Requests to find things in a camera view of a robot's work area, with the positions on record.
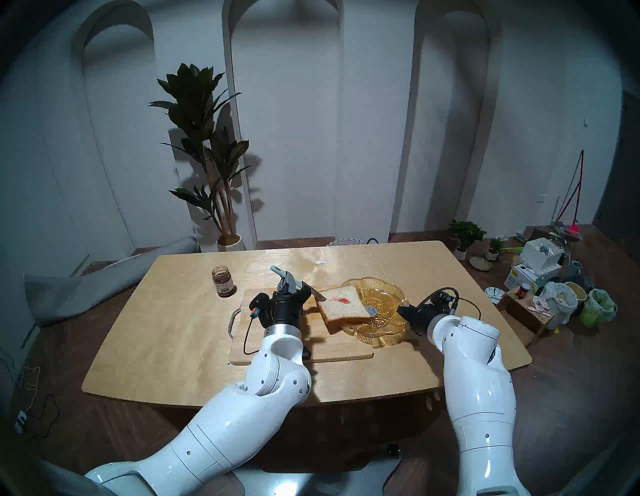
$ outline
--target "jar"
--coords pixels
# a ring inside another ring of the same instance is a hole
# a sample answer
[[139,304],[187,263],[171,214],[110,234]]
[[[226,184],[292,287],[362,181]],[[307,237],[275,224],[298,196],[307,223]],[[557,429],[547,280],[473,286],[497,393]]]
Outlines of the jar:
[[233,279],[231,279],[231,272],[224,265],[219,265],[211,271],[213,282],[216,283],[216,291],[218,296],[227,298],[234,294],[237,290]]
[[528,283],[523,282],[522,284],[520,284],[520,287],[516,292],[516,296],[518,297],[519,300],[521,300],[522,298],[527,296],[527,293],[529,292],[530,289],[531,289],[531,286]]

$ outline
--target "white box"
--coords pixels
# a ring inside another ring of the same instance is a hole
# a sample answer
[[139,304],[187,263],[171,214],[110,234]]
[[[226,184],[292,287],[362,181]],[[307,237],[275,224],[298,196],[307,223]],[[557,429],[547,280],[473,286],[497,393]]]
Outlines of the white box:
[[557,265],[563,251],[543,237],[527,242],[520,254],[520,260],[537,274],[549,272]]
[[544,273],[536,273],[531,268],[528,268],[524,264],[518,264],[511,267],[509,270],[509,275],[504,281],[504,285],[508,289],[514,289],[518,287],[523,282],[526,282],[531,286],[532,294],[538,290],[539,286],[536,284],[537,279],[542,279],[543,281],[548,281],[552,277],[556,276],[560,272],[560,266],[555,264],[552,266],[549,271]]

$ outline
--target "white pot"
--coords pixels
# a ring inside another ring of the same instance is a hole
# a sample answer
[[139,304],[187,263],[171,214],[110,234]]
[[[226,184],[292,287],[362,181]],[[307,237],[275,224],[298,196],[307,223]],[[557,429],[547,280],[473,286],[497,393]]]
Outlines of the white pot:
[[243,252],[246,250],[242,241],[242,236],[234,244],[220,244],[220,239],[216,241],[219,252]]
[[467,258],[467,251],[465,250],[464,252],[461,252],[458,248],[456,248],[456,251],[453,252],[453,255],[460,261],[464,260]]
[[490,262],[495,262],[498,259],[498,252],[494,250],[494,253],[492,253],[491,248],[489,248],[485,251],[484,257]]

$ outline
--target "robotic hand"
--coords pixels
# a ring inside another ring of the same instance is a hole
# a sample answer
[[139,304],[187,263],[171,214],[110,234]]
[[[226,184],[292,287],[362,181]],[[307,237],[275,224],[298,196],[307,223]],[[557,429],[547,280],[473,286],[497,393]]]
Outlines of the robotic hand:
[[173,441],[141,461],[108,463],[86,474],[119,496],[190,494],[242,465],[306,400],[311,374],[302,364],[302,305],[311,288],[286,272],[278,290],[252,301],[265,334],[246,379],[210,399]]
[[452,315],[459,298],[453,291],[455,299],[438,290],[418,307],[399,307],[398,312],[444,355],[447,410],[460,448],[458,496],[529,496],[513,465],[516,398],[502,364],[500,331],[472,317]]

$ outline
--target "bread slice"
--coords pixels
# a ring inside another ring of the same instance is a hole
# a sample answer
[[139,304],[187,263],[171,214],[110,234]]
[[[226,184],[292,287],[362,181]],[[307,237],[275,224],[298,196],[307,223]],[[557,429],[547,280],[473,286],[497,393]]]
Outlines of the bread slice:
[[330,324],[366,322],[372,317],[360,301],[355,286],[340,286],[321,291],[326,300],[318,301],[324,323]]

